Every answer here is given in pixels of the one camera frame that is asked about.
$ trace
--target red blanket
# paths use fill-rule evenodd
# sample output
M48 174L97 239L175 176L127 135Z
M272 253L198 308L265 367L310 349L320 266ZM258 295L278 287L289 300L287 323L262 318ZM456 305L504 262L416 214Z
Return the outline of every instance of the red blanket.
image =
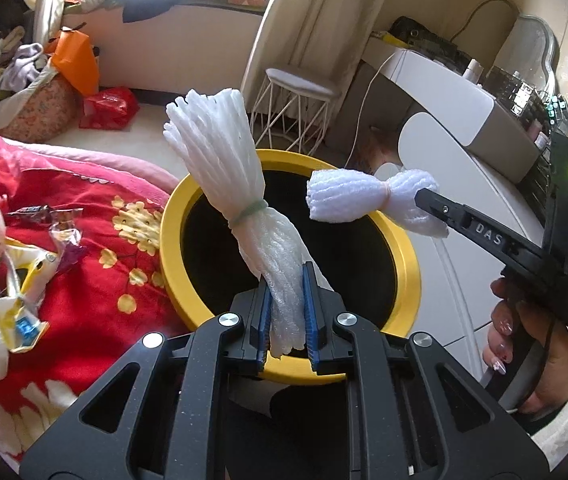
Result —
M0 381L0 452L15 466L76 396L145 333L186 332L160 271L164 203L148 196L162 192L149 184L144 192L139 182L133 191L106 174L89 178L54 164L24 170L26 151L0 153L4 212L44 204L83 208L77 225L88 253L48 283L39 317L50 329L32 351L10 355L8 375ZM112 171L113 180L125 181L121 173ZM4 218L8 236L54 251L47 226Z

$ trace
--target yellow bucket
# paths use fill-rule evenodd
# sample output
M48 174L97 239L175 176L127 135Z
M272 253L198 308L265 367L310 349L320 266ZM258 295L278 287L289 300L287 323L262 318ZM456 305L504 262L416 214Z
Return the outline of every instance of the yellow bucket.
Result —
M280 150L257 150L264 171L264 198L297 227L310 253L346 309L386 333L406 336L417 316L421 283L406 232L374 212L346 224L316 222L305 202L313 170L330 164ZM195 330L227 312L235 294L257 286L237 241L192 176L179 183L161 220L161 269L181 319ZM286 384L323 384L342 376L317 376L303 352L270 355L262 377Z

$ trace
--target white flower pattern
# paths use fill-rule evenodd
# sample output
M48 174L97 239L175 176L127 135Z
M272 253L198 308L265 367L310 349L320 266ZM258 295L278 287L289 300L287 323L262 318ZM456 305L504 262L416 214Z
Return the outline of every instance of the white flower pattern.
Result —
M28 450L64 411L77 400L70 387L62 381L44 383L48 395L35 383L20 391L32 406L24 404L17 413L8 413L0 405L0 455L15 471L19 465L15 458Z

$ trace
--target blue gripper pad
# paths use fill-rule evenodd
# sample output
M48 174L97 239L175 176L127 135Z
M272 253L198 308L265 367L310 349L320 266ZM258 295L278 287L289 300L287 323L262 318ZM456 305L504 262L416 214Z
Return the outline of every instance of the blue gripper pad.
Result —
M313 294L311 293L311 279L306 266L302 267L304 274L302 286L304 287L304 320L306 325L306 351L311 362L313 371L320 360L319 351L319 329L317 328L317 318L315 316L315 306L313 304Z
M264 298L259 313L259 331L257 340L257 360L261 363L262 369L266 364L266 357L270 349L270 309L273 303L273 296L268 285L264 291Z

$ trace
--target stool cushion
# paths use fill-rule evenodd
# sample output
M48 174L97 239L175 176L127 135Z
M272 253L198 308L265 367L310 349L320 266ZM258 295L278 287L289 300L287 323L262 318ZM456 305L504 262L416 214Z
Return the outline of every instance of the stool cushion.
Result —
M305 68L281 65L267 68L266 75L276 85L304 97L331 101L340 94L337 85L330 79L314 74Z

